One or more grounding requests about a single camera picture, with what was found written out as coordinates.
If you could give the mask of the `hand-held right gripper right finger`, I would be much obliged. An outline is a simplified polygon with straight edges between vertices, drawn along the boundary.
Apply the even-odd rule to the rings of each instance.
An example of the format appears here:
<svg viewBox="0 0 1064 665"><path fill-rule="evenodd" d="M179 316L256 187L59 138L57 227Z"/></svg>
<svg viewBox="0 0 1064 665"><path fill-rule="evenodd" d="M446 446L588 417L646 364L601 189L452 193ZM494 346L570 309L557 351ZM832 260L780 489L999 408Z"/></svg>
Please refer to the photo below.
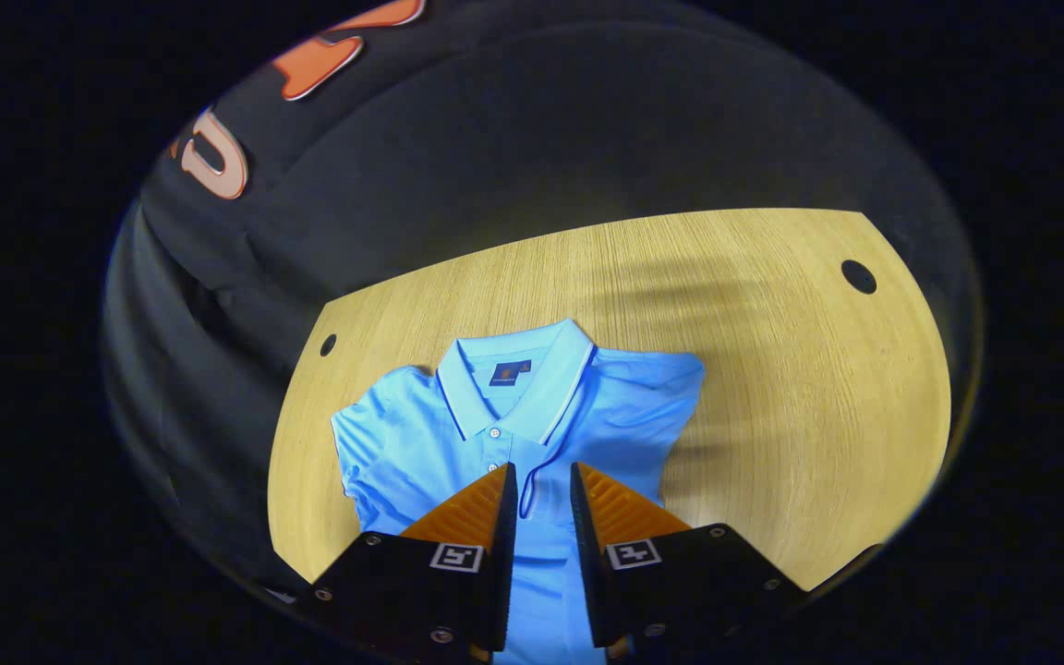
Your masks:
<svg viewBox="0 0 1064 665"><path fill-rule="evenodd" d="M689 526L587 464L571 467L591 636L609 661L715 661L810 601L724 523Z"/></svg>

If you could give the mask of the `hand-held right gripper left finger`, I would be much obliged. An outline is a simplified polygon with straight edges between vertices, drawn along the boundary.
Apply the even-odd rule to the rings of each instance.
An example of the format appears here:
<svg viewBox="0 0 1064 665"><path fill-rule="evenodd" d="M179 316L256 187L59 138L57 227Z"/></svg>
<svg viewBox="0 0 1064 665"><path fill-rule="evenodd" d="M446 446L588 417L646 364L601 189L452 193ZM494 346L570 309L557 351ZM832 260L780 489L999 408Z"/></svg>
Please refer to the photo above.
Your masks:
<svg viewBox="0 0 1064 665"><path fill-rule="evenodd" d="M367 531L307 591L307 622L370 664L491 664L505 648L518 484L502 465L397 535Z"/></svg>

